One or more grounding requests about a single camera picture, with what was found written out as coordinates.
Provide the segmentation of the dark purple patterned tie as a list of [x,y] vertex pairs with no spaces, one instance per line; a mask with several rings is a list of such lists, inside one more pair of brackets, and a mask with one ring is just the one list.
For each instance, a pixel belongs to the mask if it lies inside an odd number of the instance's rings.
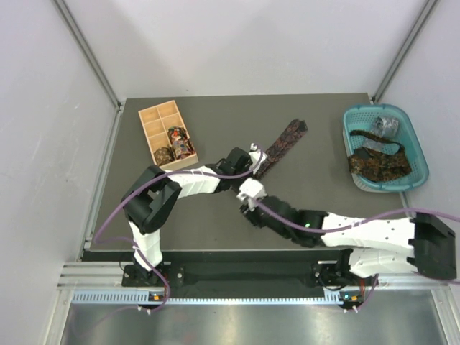
[[292,120],[267,149],[267,159],[261,164],[255,178],[261,180],[302,139],[307,131],[307,124],[304,120]]

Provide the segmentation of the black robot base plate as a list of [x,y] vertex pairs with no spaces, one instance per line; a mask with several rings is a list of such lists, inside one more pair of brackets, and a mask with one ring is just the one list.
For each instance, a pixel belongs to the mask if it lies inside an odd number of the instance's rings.
[[350,250],[165,251],[156,283],[124,268],[126,288],[162,288],[172,298],[312,298],[328,288],[360,288],[372,278],[349,272]]

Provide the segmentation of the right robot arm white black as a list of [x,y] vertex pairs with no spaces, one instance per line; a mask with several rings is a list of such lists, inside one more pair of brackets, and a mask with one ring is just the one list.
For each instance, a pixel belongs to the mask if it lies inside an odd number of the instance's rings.
[[256,227],[267,227],[306,248],[341,247],[337,279],[350,285],[360,277],[417,272],[432,280],[457,278],[456,235],[444,213],[411,208],[371,218],[352,218],[325,211],[293,208],[274,196],[240,193],[240,211]]

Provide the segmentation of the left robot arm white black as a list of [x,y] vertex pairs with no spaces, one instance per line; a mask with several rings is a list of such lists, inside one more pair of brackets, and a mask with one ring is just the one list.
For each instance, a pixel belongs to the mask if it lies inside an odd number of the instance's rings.
[[124,215],[132,230],[136,277],[148,285],[162,279],[160,229],[175,203],[181,198],[238,190],[267,159],[255,144],[248,152],[235,147],[216,164],[190,170],[166,171],[156,165],[148,167],[122,200]]

